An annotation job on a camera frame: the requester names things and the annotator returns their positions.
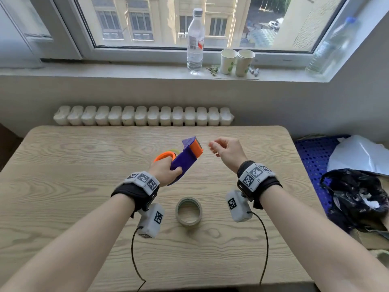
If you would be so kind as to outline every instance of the cup rim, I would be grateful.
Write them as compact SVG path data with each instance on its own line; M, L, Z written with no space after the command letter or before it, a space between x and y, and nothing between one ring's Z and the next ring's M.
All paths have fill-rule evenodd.
M238 56L243 59L253 59L255 57L255 53L249 49L241 49L238 52Z
M234 49L226 48L221 50L221 56L224 58L236 58L238 56L238 53Z

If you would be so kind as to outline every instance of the black wrist strap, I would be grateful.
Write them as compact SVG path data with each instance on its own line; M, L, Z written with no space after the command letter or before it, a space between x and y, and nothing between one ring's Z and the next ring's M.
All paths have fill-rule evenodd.
M243 164L241 164L241 166L238 169L238 173L237 173L238 178L240 178L240 176L243 174L243 172L247 168L249 168L253 163L255 163L255 162L254 161L246 161ZM239 180L238 180L238 184L240 186L242 186L243 189L246 189L247 192L251 193L249 188L246 187L243 183L240 183ZM262 207L262 205L260 203L260 197L261 197L261 195L263 194L263 192L265 190L267 190L270 186L273 186L273 185L279 185L279 186L282 187L281 183L278 181L278 179L276 177L268 177L263 182L260 183L260 185L257 187L257 189L254 192L251 193L252 194L252 198L254 200L253 207L255 209L263 210L263 207Z
M147 210L147 204L150 201L150 196L146 194L146 192L140 188L139 186L133 184L133 183L124 183L120 186L118 186L114 192L112 193L111 197L116 195L117 193L122 193L123 195L126 195L130 198L132 198L135 202L135 210L131 214L131 218L134 218L134 213L137 212L138 210Z

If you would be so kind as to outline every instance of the hand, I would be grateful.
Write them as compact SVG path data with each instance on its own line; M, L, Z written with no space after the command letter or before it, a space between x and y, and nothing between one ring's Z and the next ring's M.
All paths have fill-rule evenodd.
M223 163L235 174L238 173L241 164L247 161L243 148L236 138L219 137L210 141L208 146L217 157L221 157Z
M149 173L159 181L159 187L172 183L181 173L182 168L170 170L172 157L167 157L150 165Z

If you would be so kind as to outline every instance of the blue plastic crate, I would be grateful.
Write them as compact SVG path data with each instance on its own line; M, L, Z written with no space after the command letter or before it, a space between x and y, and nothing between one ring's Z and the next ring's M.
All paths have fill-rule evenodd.
M338 135L304 139L294 142L301 161L303 161L305 170L308 172L308 176L311 179L316 194L326 213L328 213L328 210L332 206L332 198L328 193L328 190L320 186L320 178L327 172L329 157L335 147L339 144L337 139L342 137L347 138L350 136Z

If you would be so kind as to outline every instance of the black cable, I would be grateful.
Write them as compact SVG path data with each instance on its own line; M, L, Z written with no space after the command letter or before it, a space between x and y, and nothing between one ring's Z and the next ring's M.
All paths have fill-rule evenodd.
M142 286L146 283L146 280L142 278L142 276L139 274L139 271L137 269L137 265L135 264L135 260L134 260L134 239L135 239L135 235L137 233L138 230L142 229L143 227L138 227L135 232L134 232L134 235L132 236L132 241L131 241L131 258L132 258L132 263L134 264L134 267L135 267L135 271L137 272L138 274L138 277L139 279L141 279L143 281L143 284L140 285L139 289L137 290L137 292L140 290L140 288L142 288Z
M265 275L265 270L266 270L266 266L267 266L267 260L268 260L268 258L269 258L269 238L268 238L268 236L267 236L266 227L265 227L265 225L263 224L262 219L260 219L260 217L259 217L258 215L256 215L254 212L247 211L247 213L251 213L251 214L254 214L255 216L257 216L257 218L258 218L258 219L260 220L260 222L262 223L263 230L265 231L265 236L266 236L266 260L265 260L265 266L263 267L263 272L262 272L261 279L260 279L260 286L261 286L261 285L262 285L263 276Z

